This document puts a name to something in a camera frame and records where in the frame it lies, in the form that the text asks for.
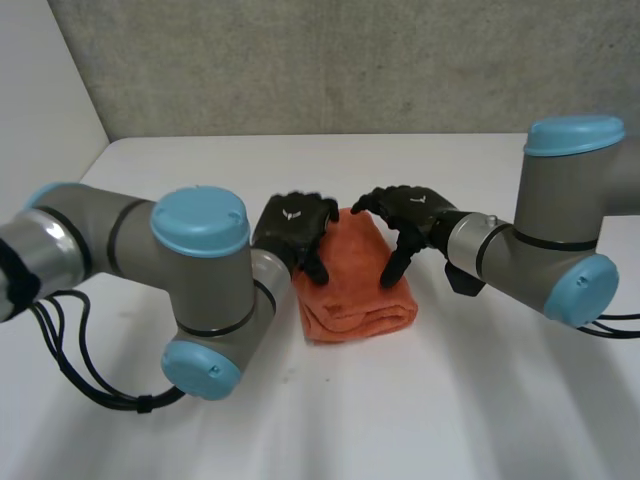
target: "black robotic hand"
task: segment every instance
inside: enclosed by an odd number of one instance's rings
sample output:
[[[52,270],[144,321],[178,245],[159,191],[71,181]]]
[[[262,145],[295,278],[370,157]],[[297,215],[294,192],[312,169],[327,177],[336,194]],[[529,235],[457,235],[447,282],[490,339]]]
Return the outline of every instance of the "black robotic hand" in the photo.
[[[292,272],[300,267],[314,283],[329,281],[318,256],[329,221],[337,222],[338,203],[318,193],[274,195],[265,206],[253,234],[253,247],[277,255]]]
[[[389,228],[399,231],[397,248],[380,276],[380,284],[389,288],[402,278],[413,255],[434,246],[430,233],[438,215],[457,209],[430,188],[403,185],[376,188],[363,195],[351,213],[357,214],[363,210],[379,215]]]

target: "gray robot arm segment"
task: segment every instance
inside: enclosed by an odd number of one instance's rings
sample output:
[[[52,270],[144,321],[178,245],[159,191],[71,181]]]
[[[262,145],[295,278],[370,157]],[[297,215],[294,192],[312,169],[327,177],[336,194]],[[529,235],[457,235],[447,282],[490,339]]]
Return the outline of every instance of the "gray robot arm segment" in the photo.
[[[640,138],[621,143],[607,187],[608,216],[640,214]]]
[[[613,262],[596,254],[603,218],[640,213],[638,143],[623,138],[613,117],[534,124],[513,225],[471,213],[439,234],[439,248],[446,238],[454,266],[549,318],[596,320],[618,286]]]
[[[167,378],[210,400],[233,390],[291,282],[278,257],[251,249],[240,199],[202,187],[155,203],[69,184],[29,207],[0,227],[0,320],[100,272],[161,288],[178,325]],[[10,293],[27,280],[17,309]]]

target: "cable bundle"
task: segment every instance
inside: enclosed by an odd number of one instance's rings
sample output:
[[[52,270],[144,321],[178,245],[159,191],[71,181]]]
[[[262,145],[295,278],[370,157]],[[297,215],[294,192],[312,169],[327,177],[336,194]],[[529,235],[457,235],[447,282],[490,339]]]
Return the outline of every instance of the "cable bundle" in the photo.
[[[632,315],[600,315],[598,320],[640,320],[640,314]],[[640,331],[632,330],[619,330],[617,328],[609,327],[600,322],[593,322],[592,325],[600,328],[601,330],[593,330],[591,328],[580,327],[578,330],[581,332],[593,335],[595,337],[610,338],[614,340],[629,340],[632,338],[640,338]]]
[[[71,363],[69,363],[69,361],[67,360],[62,345],[64,341],[65,316],[64,310],[62,309],[60,302],[58,302],[57,300],[57,298],[59,297],[74,297],[82,301],[83,307],[79,329],[80,352],[82,354],[84,364],[89,370],[89,373],[91,374],[93,379],[106,391],[99,390],[89,384],[84,378],[82,378],[82,376],[80,376],[73,365],[71,365]],[[95,403],[111,410],[125,410],[136,411],[138,413],[149,413],[156,408],[171,405],[184,396],[184,392],[178,390],[176,387],[170,388],[160,395],[142,395],[140,397],[127,395],[126,393],[113,388],[104,380],[104,378],[100,376],[95,366],[93,365],[93,362],[91,361],[91,357],[89,356],[89,351],[87,349],[87,321],[89,320],[89,312],[91,310],[91,301],[89,300],[89,297],[86,294],[76,290],[60,290],[53,295],[45,298],[44,300],[53,305],[53,308],[56,310],[56,313],[58,315],[57,331],[53,325],[51,315],[49,315],[46,307],[41,302],[35,303],[31,307],[29,307],[29,310],[31,310],[31,312],[35,315],[36,320],[40,325],[40,329],[42,330],[42,335],[44,337],[45,343],[47,344],[47,348],[49,349],[51,356],[58,363],[60,371],[86,397],[93,400]]]

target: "orange towel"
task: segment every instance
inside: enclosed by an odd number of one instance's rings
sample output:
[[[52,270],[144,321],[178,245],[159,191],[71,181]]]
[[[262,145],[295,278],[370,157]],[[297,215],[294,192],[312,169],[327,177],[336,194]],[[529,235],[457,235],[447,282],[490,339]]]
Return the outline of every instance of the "orange towel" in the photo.
[[[406,278],[390,289],[380,287],[380,274],[391,250],[371,215],[340,210],[329,224],[318,250],[329,283],[315,285],[304,273],[294,274],[305,336],[320,343],[345,342],[391,333],[413,323],[418,312]]]

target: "white tabletop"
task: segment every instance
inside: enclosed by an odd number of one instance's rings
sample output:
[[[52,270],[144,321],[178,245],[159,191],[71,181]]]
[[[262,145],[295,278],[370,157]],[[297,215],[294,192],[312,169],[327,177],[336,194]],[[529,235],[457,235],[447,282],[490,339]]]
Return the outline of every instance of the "white tabletop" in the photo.
[[[523,135],[130,139],[84,182],[158,199],[184,185],[229,188],[252,224],[269,196],[321,191],[341,206],[375,186],[432,187],[460,209],[513,219]],[[383,229],[390,243],[394,234]],[[640,220],[607,219],[600,251],[621,273],[610,308],[640,311]],[[402,332],[310,346],[290,295],[226,400],[185,398],[150,415],[92,404],[24,314],[0,326],[0,476],[50,479],[637,479],[640,343],[545,320],[486,288],[455,295],[442,256],[408,279],[420,307]],[[175,326],[164,292],[100,275],[90,351],[114,385],[168,386]],[[68,323],[78,308],[71,303]],[[80,368],[75,328],[69,357]]]

